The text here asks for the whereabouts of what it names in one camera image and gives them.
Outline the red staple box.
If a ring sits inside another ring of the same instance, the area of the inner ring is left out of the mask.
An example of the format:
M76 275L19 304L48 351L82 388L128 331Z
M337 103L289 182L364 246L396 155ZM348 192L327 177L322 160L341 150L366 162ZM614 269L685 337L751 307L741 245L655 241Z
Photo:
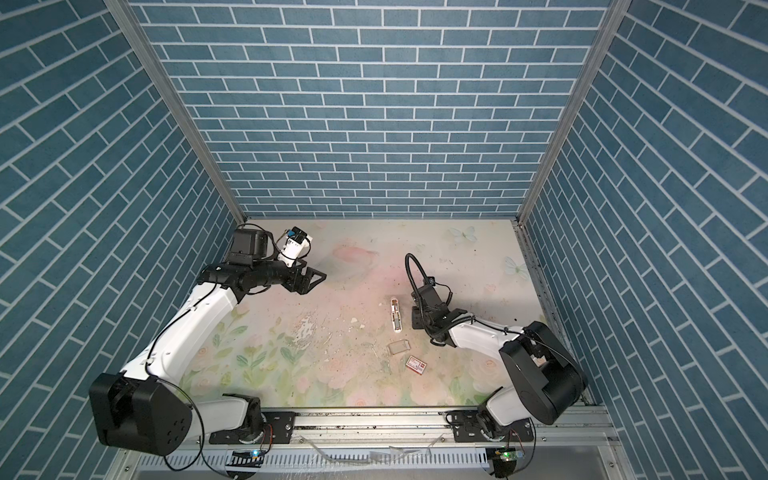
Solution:
M406 360L405 366L410 371L418 375L423 375L427 368L427 363L413 355L410 355Z

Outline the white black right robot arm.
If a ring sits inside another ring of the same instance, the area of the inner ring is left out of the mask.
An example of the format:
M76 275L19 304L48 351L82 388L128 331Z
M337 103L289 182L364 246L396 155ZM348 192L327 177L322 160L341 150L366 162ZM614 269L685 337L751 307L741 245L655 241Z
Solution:
M414 289L412 298L414 327L433 344L478 352L506 369L511 384L495 390L476 413L488 438L501 438L522 420L552 425L586 390L583 370L546 324L505 326L450 309L430 283Z

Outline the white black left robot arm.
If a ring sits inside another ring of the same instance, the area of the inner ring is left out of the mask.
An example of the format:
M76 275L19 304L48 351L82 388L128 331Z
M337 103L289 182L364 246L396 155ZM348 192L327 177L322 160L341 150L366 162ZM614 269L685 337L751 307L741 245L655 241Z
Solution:
M195 402L181 379L217 325L249 296L281 286L305 295L324 273L307 265L312 238L293 227L278 245L255 224L236 227L225 258L209 264L180 311L149 345L117 373L91 384L89 402L104 446L166 457L186 441L215 436L241 444L260 442L266 419L256 397L225 394Z

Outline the empty clear staple tray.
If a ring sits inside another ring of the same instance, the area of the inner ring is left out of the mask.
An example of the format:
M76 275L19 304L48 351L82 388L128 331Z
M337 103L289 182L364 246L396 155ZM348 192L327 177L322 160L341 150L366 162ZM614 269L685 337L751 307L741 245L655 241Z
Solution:
M406 339L397 340L387 345L392 356L400 355L411 350L410 342Z

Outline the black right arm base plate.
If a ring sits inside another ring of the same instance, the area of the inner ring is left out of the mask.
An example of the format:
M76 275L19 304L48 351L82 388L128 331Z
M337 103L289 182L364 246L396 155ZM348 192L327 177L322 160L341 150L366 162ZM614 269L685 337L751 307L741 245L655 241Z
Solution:
M478 410L449 410L442 416L456 443L527 443L535 439L530 419L498 426L489 414Z

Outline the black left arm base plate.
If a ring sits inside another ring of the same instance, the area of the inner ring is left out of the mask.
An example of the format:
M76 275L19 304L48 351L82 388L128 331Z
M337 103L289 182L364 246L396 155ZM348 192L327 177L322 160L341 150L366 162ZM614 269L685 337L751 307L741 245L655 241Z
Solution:
M268 446L289 444L293 435L297 414L291 411L262 413L262 420L255 432L245 427L236 430L222 430L212 433L208 442L212 445Z

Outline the aluminium front rail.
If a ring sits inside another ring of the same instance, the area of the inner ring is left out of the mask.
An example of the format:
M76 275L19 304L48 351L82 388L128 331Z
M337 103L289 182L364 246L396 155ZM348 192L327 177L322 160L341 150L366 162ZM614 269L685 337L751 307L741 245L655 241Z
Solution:
M532 442L456 443L442 414L468 407L297 409L289 444L192 444L167 458L118 454L109 479L266 479L415 472L447 479L631 479L619 435L603 407L575 406L552 426L533 423Z

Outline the aluminium corner post left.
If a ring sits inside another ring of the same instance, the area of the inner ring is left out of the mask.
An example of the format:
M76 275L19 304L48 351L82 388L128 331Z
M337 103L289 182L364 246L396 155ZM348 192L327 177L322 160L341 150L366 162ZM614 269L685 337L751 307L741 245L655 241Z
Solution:
M247 217L240 207L232 189L224 179L210 149L199 129L189 114L180 94L167 74L147 34L142 29L128 1L105 0L105 6L114 18L120 31L128 41L140 64L146 71L152 84L159 93L172 117L176 121L184 138L205 172L208 174L221 199L228 207L237 223L243 223Z

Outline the aluminium corner post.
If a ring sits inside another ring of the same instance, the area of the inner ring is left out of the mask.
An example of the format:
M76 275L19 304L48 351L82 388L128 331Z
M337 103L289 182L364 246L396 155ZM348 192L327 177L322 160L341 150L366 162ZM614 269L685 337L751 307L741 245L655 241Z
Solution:
M519 210L517 224L520 227L523 227L528 222L533 213L546 180L557 162L558 155L630 5L630 0L616 0L611 1L609 4L597 31L594 43L585 57L583 68L574 83L573 91L570 93L563 109L557 128L542 156L539 167L533 176L531 186Z
M208 174L221 199L228 207L237 223L243 223L247 217L240 207L232 189L224 179L210 149L199 129L189 114L180 94L167 74L147 34L142 29L128 1L105 0L105 6L114 18L120 31L128 41L140 64L146 71L152 84L159 93L172 117L176 121L184 138L205 172Z

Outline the aluminium corner post right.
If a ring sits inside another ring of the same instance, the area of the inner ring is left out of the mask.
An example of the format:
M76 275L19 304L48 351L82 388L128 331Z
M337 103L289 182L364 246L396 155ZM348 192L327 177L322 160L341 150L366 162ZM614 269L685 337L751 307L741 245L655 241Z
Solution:
M573 91L570 93L563 109L557 128L542 156L539 167L533 176L531 186L519 210L517 224L520 227L523 227L528 222L533 213L546 180L557 162L558 155L630 5L630 0L616 0L611 1L609 4L597 31L594 43L585 57L583 68L574 83Z

